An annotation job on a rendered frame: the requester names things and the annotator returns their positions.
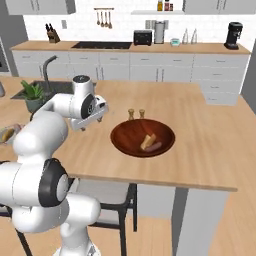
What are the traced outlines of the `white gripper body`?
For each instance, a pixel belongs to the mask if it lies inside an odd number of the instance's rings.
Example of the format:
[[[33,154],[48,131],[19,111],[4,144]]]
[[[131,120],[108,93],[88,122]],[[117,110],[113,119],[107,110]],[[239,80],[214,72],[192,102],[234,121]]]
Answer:
[[[97,106],[94,112],[87,118],[85,119],[73,119],[70,118],[70,126],[73,130],[79,130],[82,127],[87,127],[90,123],[97,121],[98,118],[102,118],[105,113],[108,112],[108,106],[104,105],[102,107]]]

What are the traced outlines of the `dark brown wooden bowl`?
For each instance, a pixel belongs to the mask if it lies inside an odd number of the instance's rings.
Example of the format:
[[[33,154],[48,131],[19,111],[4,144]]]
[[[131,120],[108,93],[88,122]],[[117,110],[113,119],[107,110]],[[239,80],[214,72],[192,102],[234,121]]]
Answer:
[[[146,135],[156,135],[156,141],[162,142],[161,148],[145,152],[140,148]],[[112,144],[122,153],[139,157],[154,157],[168,151],[175,142],[175,134],[169,126],[156,120],[135,119],[118,124],[110,135]]]

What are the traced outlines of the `tan bun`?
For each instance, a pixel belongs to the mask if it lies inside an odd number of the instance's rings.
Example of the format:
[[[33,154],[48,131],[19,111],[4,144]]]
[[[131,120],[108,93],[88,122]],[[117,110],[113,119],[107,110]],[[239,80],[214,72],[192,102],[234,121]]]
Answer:
[[[142,150],[146,150],[147,148],[151,147],[156,141],[156,135],[146,135],[143,142],[140,145]]]
[[[15,130],[13,128],[7,129],[3,134],[2,134],[2,142],[5,143],[7,142],[15,133]]]

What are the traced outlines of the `pale grey plate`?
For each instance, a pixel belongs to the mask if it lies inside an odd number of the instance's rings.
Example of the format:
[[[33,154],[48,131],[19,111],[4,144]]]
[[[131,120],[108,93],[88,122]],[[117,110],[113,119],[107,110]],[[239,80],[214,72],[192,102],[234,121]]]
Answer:
[[[12,128],[13,125],[10,125],[10,126],[7,126],[7,127],[4,127],[2,129],[0,129],[0,145],[11,145],[16,137],[16,135],[22,130],[20,130],[19,132],[16,132],[13,134],[13,136],[5,143],[2,142],[1,138],[2,138],[2,134],[9,128]]]

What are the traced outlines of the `green potted plant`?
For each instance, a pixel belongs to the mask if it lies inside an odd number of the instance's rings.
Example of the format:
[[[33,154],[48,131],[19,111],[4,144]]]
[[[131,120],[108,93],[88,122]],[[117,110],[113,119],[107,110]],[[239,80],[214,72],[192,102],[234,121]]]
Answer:
[[[39,83],[29,84],[27,81],[22,80],[21,85],[24,88],[23,96],[27,109],[33,113],[39,109],[44,103],[44,91]]]

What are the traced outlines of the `grey tap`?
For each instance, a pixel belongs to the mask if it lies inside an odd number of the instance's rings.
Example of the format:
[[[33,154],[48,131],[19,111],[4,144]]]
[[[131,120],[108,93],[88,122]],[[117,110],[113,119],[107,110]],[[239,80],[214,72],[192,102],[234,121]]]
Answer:
[[[48,65],[49,65],[52,61],[54,61],[54,60],[56,60],[56,59],[57,59],[57,56],[54,55],[54,56],[48,58],[48,59],[44,62],[44,64],[43,64],[43,76],[44,76],[44,81],[45,81],[45,83],[46,83],[46,91],[47,91],[48,93],[51,92],[51,89],[50,89],[50,83],[49,83],[49,79],[48,79],[47,67],[48,67]]]

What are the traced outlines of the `grey lower cupboard run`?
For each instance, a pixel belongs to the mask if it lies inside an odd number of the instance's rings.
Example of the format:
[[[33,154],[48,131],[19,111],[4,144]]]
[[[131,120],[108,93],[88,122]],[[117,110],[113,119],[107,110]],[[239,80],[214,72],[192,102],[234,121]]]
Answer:
[[[15,50],[13,57],[22,77],[43,76],[44,62],[56,55],[48,67],[51,79],[71,79],[84,74],[93,80],[132,80],[197,83],[205,101],[212,105],[234,105],[244,77],[249,54],[139,53],[89,51]]]

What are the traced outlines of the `black hob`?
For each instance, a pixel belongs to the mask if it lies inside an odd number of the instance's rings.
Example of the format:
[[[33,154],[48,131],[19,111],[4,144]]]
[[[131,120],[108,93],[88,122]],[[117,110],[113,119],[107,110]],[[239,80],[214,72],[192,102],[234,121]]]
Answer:
[[[80,41],[71,48],[74,49],[129,49],[132,42],[113,41]]]

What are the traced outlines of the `black toaster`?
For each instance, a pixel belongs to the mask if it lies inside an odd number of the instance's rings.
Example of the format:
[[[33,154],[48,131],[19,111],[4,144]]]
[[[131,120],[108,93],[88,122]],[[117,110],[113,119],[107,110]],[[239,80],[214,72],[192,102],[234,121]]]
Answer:
[[[152,31],[151,30],[135,30],[133,35],[133,43],[135,45],[148,45],[152,44]]]

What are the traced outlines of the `grey upper cupboards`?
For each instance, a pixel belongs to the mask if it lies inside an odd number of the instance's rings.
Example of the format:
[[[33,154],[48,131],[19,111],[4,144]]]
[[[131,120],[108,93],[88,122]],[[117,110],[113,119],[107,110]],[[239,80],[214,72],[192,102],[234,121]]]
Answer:
[[[10,15],[66,15],[76,12],[75,0],[5,0]]]
[[[255,14],[256,0],[183,0],[182,11],[190,15]]]

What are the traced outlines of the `grey fridge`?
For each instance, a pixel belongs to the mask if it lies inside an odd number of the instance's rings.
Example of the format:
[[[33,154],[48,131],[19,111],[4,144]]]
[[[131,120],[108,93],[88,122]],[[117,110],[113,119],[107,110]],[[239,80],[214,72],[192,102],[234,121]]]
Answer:
[[[256,40],[254,42],[241,95],[256,115]]]

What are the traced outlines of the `black coffee machine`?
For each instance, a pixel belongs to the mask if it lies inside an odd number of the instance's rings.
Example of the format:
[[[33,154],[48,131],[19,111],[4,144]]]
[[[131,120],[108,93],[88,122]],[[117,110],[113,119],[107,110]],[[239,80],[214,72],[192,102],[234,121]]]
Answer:
[[[243,25],[240,22],[230,22],[224,46],[229,50],[238,50],[237,40],[241,36]]]

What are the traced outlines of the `black frame stool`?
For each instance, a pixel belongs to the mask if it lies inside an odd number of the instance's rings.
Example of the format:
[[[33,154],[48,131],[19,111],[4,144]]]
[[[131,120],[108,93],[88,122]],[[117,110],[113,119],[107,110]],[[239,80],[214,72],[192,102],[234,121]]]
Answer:
[[[133,212],[133,231],[137,231],[137,185],[135,183],[69,179],[70,192],[96,198],[101,214],[92,227],[116,229],[120,234],[121,256],[127,256],[125,219],[129,209]]]
[[[0,204],[0,217],[11,218],[12,217],[12,209],[8,206]],[[26,256],[33,256],[24,234],[19,232],[18,230],[16,230],[16,233],[17,233],[20,243],[25,251]]]

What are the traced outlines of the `rail with hanging utensils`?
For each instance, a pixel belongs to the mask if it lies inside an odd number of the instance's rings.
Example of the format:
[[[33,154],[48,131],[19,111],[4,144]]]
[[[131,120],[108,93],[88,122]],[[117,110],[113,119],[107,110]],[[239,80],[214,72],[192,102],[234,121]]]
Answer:
[[[98,26],[102,28],[109,28],[109,29],[113,28],[112,21],[111,21],[111,12],[113,11],[113,8],[96,7],[94,11],[96,12]]]

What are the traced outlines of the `white wall shelf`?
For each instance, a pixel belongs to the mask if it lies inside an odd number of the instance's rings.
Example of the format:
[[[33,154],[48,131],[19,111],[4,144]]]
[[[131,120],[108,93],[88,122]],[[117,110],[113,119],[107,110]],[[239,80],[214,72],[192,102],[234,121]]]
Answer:
[[[134,10],[131,15],[184,15],[182,10],[174,11],[154,11],[154,10]]]

